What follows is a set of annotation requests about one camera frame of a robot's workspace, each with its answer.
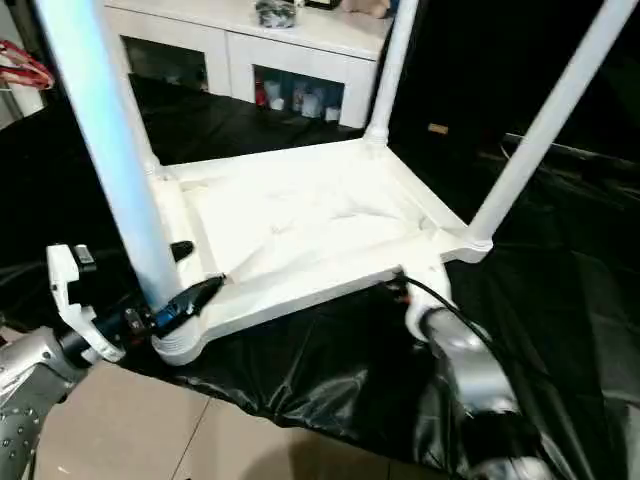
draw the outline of white plastic leg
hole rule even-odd
[[[37,0],[42,24],[147,301],[160,308],[180,291],[176,266],[143,170],[144,131],[131,115],[129,85],[111,58],[94,0]]]
[[[491,240],[600,68],[638,0],[606,0],[564,73],[469,225],[466,237]]]
[[[418,0],[402,0],[391,33],[391,41],[387,50],[387,59],[380,78],[380,87],[373,107],[371,122],[367,127],[365,140],[382,145],[387,144],[389,137],[389,119],[393,110],[393,102],[398,91],[398,83],[404,66],[404,59],[409,46],[413,29],[413,21],[418,9]]]

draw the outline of small object on cabinet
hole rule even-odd
[[[324,114],[324,121],[327,123],[337,122],[340,120],[340,107],[327,107]]]
[[[340,5],[347,12],[362,12],[375,18],[384,18],[391,8],[391,0],[342,0]]]
[[[291,110],[294,112],[302,111],[302,103],[304,102],[304,94],[307,92],[307,82],[298,80],[293,84],[293,95],[291,101]]]
[[[296,24],[296,7],[284,0],[258,0],[256,12],[263,27],[291,28]]]
[[[271,106],[271,110],[283,110],[284,109],[284,98],[274,98],[269,103]]]
[[[320,100],[313,93],[304,94],[302,116],[307,118],[318,118],[320,116]]]
[[[287,2],[292,2],[296,5],[296,7],[315,7],[322,8],[324,10],[333,10],[338,5],[340,5],[340,0],[286,0]]]
[[[265,107],[267,105],[267,92],[264,89],[262,80],[256,80],[256,105]]]

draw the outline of red object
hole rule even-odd
[[[267,91],[264,89],[262,80],[256,80],[256,105],[259,107],[267,106]]]
[[[0,55],[13,63],[13,66],[0,65],[0,79],[38,90],[53,87],[55,80],[47,67],[9,40],[0,40]]]

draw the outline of black cable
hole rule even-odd
[[[451,302],[449,302],[449,300],[444,298],[442,295],[440,295],[438,292],[436,292],[431,287],[428,287],[424,283],[419,282],[418,280],[415,280],[415,279],[413,279],[411,277],[408,277],[408,276],[406,276],[405,274],[402,274],[402,273],[399,274],[398,276],[396,276],[396,279],[397,280],[403,280],[403,281],[405,281],[407,283],[415,285],[416,287],[424,290],[429,295],[431,295],[433,298],[435,298],[440,303],[442,303],[442,305],[444,305],[444,307],[447,310],[449,310],[456,317],[458,317],[458,319],[462,323],[464,323],[465,326],[467,328],[469,328],[469,330],[471,330],[480,340],[482,340],[482,342],[487,346],[487,348],[491,351],[491,353],[493,353],[494,356],[496,356],[497,358],[506,357],[506,358],[508,358],[508,359],[510,359],[510,360],[512,360],[514,362],[519,363],[523,367],[527,368],[528,371],[533,372],[536,375],[544,378],[547,382],[551,383],[554,387],[556,387],[560,391],[568,391],[572,395],[581,395],[581,394],[587,393],[587,392],[579,392],[579,391],[576,391],[576,390],[573,390],[573,389],[569,389],[569,388],[567,388],[567,387],[565,387],[563,385],[559,385],[558,381],[552,375],[548,374],[547,372],[544,372],[544,371],[540,370],[533,363],[531,363],[528,360],[522,358],[520,355],[512,352],[506,345],[501,344],[501,343],[497,342],[496,340],[492,339],[480,327],[478,327],[472,320],[467,318],[467,316],[464,313],[462,313],[462,311],[458,307],[453,305]]]

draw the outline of red cable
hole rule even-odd
[[[9,59],[14,65],[0,65],[0,79],[7,83],[27,85],[38,90],[53,87],[55,80],[47,67],[9,40],[0,40],[0,55]]]

